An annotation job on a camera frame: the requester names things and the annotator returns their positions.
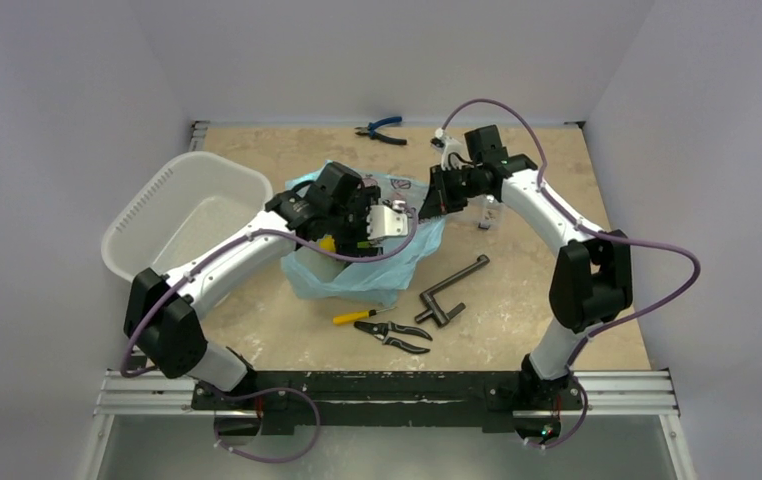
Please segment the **light blue plastic bag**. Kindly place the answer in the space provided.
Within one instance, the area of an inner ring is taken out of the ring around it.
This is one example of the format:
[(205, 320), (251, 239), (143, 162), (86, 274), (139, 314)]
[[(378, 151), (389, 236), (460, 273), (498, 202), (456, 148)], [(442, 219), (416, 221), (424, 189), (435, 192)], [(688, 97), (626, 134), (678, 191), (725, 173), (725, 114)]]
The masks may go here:
[[(357, 167), (367, 186), (379, 186), (382, 200), (402, 200), (421, 208), (428, 185), (419, 180), (372, 172)], [(434, 254), (442, 242), (445, 218), (420, 221), (414, 239), (391, 259), (372, 263), (346, 264), (327, 255), (301, 247), (281, 258), (280, 268), (294, 294), (304, 300), (343, 298), (357, 302), (393, 305), (406, 290), (418, 263)]]

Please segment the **white plastic basin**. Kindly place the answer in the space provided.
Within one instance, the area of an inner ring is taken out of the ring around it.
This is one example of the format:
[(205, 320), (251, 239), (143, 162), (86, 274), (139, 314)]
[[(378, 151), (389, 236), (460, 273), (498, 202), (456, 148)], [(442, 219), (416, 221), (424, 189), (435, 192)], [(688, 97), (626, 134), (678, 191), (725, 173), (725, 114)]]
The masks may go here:
[(209, 152), (189, 152), (169, 161), (106, 230), (101, 256), (116, 275), (114, 287), (128, 300), (136, 274), (151, 268), (177, 282), (211, 251), (246, 232), (264, 233), (220, 255), (179, 290), (200, 318), (292, 242), (274, 235), (280, 218), (264, 211), (273, 196), (260, 172)]

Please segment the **yellow fake fruit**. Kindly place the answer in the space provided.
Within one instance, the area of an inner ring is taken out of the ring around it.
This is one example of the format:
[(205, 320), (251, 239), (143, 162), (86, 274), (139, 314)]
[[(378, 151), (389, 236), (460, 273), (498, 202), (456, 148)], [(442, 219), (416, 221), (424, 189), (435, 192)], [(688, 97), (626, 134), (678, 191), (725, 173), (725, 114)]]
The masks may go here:
[(336, 252), (336, 244), (332, 236), (326, 235), (325, 237), (319, 240), (318, 245), (321, 249), (323, 249), (326, 252), (331, 252), (331, 253)]

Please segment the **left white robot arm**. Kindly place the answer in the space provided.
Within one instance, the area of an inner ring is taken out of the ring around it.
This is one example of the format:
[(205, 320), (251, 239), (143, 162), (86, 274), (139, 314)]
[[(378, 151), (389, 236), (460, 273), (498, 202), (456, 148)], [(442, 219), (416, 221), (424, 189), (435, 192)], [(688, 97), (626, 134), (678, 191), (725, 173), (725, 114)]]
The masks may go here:
[(168, 378), (189, 376), (216, 388), (229, 408), (254, 399), (254, 370), (238, 353), (208, 340), (201, 321), (262, 267), (325, 236), (347, 262), (380, 254), (369, 244), (369, 215), (381, 190), (331, 162), (318, 176), (275, 194), (252, 220), (198, 258), (159, 273), (146, 268), (131, 285), (123, 331)]

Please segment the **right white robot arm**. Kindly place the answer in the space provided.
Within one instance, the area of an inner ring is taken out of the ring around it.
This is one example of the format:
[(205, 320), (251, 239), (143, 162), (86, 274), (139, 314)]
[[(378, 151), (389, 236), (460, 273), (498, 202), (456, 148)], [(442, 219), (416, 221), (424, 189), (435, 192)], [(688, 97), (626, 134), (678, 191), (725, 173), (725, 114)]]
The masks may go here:
[(524, 357), (518, 381), (521, 399), (541, 407), (567, 381), (583, 338), (631, 306), (626, 237), (580, 217), (529, 156), (509, 154), (495, 125), (468, 131), (462, 141), (439, 128), (431, 144), (440, 162), (430, 169), (420, 220), (460, 212), (470, 200), (491, 196), (519, 215), (555, 256), (548, 292), (553, 318)]

